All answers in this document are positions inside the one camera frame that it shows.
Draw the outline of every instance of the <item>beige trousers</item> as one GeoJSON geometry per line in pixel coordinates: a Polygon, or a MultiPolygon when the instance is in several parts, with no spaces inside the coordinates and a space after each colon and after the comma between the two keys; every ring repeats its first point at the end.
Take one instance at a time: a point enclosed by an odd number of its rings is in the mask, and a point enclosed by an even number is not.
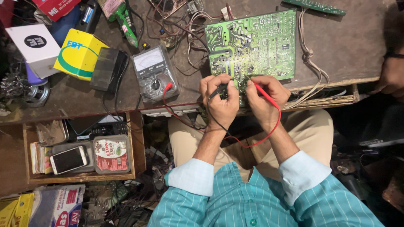
{"type": "MultiPolygon", "coordinates": [[[[187,116],[183,116],[182,119],[190,122],[187,116]]],[[[332,119],[325,110],[297,111],[289,115],[282,124],[301,150],[324,165],[330,166],[334,128],[332,119]]],[[[206,126],[199,115],[196,120],[196,126],[206,126]]],[[[175,166],[180,166],[192,158],[203,133],[182,124],[177,118],[171,118],[168,121],[168,130],[173,149],[174,163],[175,166]]],[[[262,140],[265,136],[266,134],[263,132],[242,142],[244,144],[253,144],[262,140]]],[[[278,181],[280,180],[278,173],[279,164],[269,140],[249,149],[242,148],[238,143],[224,149],[219,148],[214,164],[215,172],[234,160],[237,162],[244,182],[248,181],[252,166],[256,166],[262,175],[278,181]],[[252,160],[249,164],[241,164],[241,162],[244,162],[248,158],[240,156],[245,156],[248,153],[250,153],[250,157],[253,157],[252,160]]]]}

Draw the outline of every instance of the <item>phone screen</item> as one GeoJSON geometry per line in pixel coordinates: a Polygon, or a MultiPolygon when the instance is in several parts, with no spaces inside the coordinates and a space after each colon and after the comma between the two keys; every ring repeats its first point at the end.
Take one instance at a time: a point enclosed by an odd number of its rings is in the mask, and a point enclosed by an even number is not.
{"type": "Polygon", "coordinates": [[[55,168],[58,173],[65,172],[84,165],[79,148],[69,150],[53,156],[55,168]]]}

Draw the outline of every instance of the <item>shirt button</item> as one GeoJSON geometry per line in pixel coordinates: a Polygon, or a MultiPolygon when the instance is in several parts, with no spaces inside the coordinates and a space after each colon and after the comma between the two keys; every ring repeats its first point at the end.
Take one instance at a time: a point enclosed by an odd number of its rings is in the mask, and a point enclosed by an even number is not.
{"type": "Polygon", "coordinates": [[[251,220],[250,220],[250,224],[251,224],[252,226],[256,226],[256,225],[257,225],[257,221],[256,221],[255,219],[251,219],[251,220]]]}

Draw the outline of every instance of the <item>green pcb strip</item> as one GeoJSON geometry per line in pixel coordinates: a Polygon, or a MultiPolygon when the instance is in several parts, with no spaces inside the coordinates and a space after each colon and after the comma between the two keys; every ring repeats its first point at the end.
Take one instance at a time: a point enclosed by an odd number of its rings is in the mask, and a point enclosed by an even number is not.
{"type": "Polygon", "coordinates": [[[205,26],[212,75],[227,73],[245,105],[251,76],[295,77],[296,9],[205,26]]]}
{"type": "Polygon", "coordinates": [[[344,10],[337,9],[333,6],[329,6],[324,3],[318,3],[318,2],[314,2],[314,1],[310,1],[310,0],[283,0],[283,1],[293,4],[293,5],[298,5],[298,6],[303,6],[303,7],[307,7],[310,9],[318,10],[318,11],[321,11],[324,13],[332,13],[332,14],[341,15],[341,16],[345,16],[345,14],[347,14],[347,12],[344,10]]]}

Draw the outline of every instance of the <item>white box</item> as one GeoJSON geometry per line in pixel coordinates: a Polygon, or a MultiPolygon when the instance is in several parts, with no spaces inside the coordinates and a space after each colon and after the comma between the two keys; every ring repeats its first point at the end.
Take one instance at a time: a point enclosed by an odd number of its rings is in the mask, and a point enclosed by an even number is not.
{"type": "Polygon", "coordinates": [[[43,79],[60,72],[53,65],[60,47],[43,24],[6,28],[31,70],[43,79]]]}

